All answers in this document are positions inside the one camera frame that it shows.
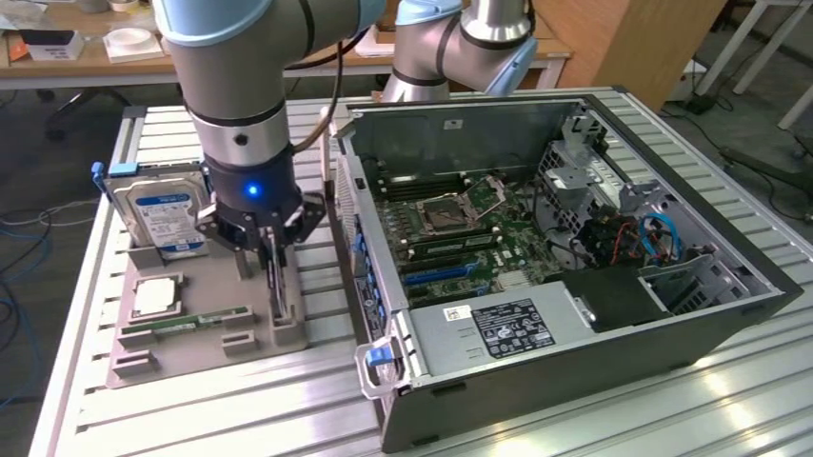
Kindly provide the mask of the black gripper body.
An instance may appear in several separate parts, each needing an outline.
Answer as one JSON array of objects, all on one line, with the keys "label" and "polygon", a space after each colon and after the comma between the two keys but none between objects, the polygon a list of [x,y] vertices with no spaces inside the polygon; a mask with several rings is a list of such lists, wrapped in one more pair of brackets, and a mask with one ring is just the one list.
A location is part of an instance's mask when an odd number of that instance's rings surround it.
[{"label": "black gripper body", "polygon": [[254,214],[267,251],[275,250],[275,229],[302,204],[294,172],[294,146],[259,165],[239,167],[205,158],[215,204]]}]

